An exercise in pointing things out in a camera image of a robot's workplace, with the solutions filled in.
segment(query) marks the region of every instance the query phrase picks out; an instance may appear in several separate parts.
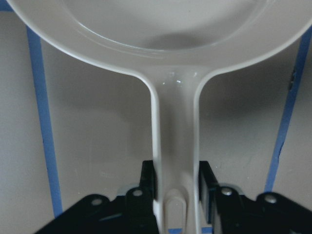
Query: blue tape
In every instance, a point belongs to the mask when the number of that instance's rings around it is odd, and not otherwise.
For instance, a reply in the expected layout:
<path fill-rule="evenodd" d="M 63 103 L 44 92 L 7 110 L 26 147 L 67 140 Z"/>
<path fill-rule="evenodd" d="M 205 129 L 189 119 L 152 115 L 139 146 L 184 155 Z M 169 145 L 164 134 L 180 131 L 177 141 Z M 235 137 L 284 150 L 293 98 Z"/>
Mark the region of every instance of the blue tape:
<path fill-rule="evenodd" d="M 40 37 L 27 27 L 27 37 L 54 216 L 63 211 L 55 157 Z"/>
<path fill-rule="evenodd" d="M 179 234 L 182 232 L 181 228 L 172 228 L 168 230 L 170 234 Z M 202 234 L 211 234 L 213 233 L 213 228 L 202 228 L 201 229 Z"/>
<path fill-rule="evenodd" d="M 13 11 L 6 0 L 0 0 L 0 11 Z"/>
<path fill-rule="evenodd" d="M 293 70 L 293 83 L 291 89 L 288 91 L 286 103 L 284 107 L 284 112 L 282 116 L 282 120 L 280 122 L 279 130 L 277 139 L 275 142 L 275 148 L 273 151 L 273 156 L 271 159 L 271 164 L 269 168 L 269 173 L 267 176 L 267 181 L 265 184 L 265 192 L 270 192 L 273 189 L 276 173 L 278 170 L 279 165 L 279 156 L 281 153 L 281 150 L 283 148 L 289 123 L 291 121 L 292 113 L 293 113 L 293 107 L 296 101 L 299 85 L 301 82 L 301 77 L 304 69 L 304 65 L 306 62 L 309 45 L 311 41 L 311 35 L 312 35 L 312 27 L 308 29 L 308 31 L 302 36 L 294 70 Z"/>

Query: frying pan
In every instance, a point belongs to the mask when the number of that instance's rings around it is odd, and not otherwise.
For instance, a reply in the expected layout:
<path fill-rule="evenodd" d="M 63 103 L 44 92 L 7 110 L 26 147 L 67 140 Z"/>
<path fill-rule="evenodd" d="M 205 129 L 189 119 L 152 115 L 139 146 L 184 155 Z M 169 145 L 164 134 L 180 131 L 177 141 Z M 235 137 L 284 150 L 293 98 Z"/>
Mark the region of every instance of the frying pan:
<path fill-rule="evenodd" d="M 8 2 L 56 48 L 148 86 L 161 233 L 172 204 L 179 206 L 183 233 L 200 233 L 198 100 L 204 84 L 274 55 L 312 24 L 310 0 Z"/>

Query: black clamp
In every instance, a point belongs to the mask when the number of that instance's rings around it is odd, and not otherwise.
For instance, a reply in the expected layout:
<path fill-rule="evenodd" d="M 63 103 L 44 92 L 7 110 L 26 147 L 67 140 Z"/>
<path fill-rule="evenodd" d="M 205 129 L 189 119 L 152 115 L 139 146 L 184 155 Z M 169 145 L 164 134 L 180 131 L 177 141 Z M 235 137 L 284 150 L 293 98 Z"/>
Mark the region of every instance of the black clamp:
<path fill-rule="evenodd" d="M 219 184 L 209 163 L 199 163 L 199 194 L 214 234 L 312 234 L 312 212 L 277 193 L 256 201 Z M 156 176 L 153 161 L 142 164 L 140 184 L 115 200 L 89 195 L 36 234 L 159 234 L 153 213 Z"/>
<path fill-rule="evenodd" d="M 208 162 L 199 164 L 200 201 L 214 234 L 312 234 L 312 212 L 277 193 L 252 201 L 218 183 Z"/>
<path fill-rule="evenodd" d="M 36 234 L 159 234 L 153 213 L 153 161 L 142 164 L 140 184 L 115 200 L 88 195 Z"/>

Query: bolt head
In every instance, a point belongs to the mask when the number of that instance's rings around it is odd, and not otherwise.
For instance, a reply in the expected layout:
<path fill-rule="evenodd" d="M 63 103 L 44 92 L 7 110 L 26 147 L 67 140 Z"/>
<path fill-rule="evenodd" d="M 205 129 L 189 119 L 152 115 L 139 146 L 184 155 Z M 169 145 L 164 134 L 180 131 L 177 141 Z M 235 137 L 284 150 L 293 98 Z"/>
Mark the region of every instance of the bolt head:
<path fill-rule="evenodd" d="M 266 202 L 268 202 L 268 203 L 271 203 L 271 204 L 274 204 L 274 203 L 277 202 L 276 197 L 273 196 L 272 194 L 267 194 L 267 195 L 265 195 L 264 200 L 265 200 Z"/>
<path fill-rule="evenodd" d="M 232 189 L 229 188 L 229 187 L 222 188 L 221 192 L 222 192 L 223 195 L 226 195 L 226 196 L 230 196 L 233 193 Z"/>

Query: screw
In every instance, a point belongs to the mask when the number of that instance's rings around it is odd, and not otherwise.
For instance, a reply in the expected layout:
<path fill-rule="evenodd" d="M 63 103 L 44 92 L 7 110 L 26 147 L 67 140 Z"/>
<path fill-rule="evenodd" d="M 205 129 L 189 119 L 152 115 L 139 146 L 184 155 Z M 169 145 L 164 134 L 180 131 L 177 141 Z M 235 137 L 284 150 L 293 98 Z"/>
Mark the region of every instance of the screw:
<path fill-rule="evenodd" d="M 228 188 L 228 187 L 224 187 L 221 189 L 222 194 L 226 195 L 226 196 L 230 196 L 232 195 L 232 189 Z"/>
<path fill-rule="evenodd" d="M 271 195 L 271 194 L 268 194 L 264 197 L 264 200 L 268 203 L 271 203 L 271 204 L 274 204 L 277 202 L 275 196 Z"/>
<path fill-rule="evenodd" d="M 91 201 L 91 204 L 92 204 L 93 206 L 98 206 L 98 205 L 102 204 L 102 199 L 100 199 L 100 198 L 95 198 L 95 199 L 93 199 L 93 200 Z"/>
<path fill-rule="evenodd" d="M 133 191 L 133 196 L 142 196 L 143 192 L 141 189 L 136 189 Z"/>

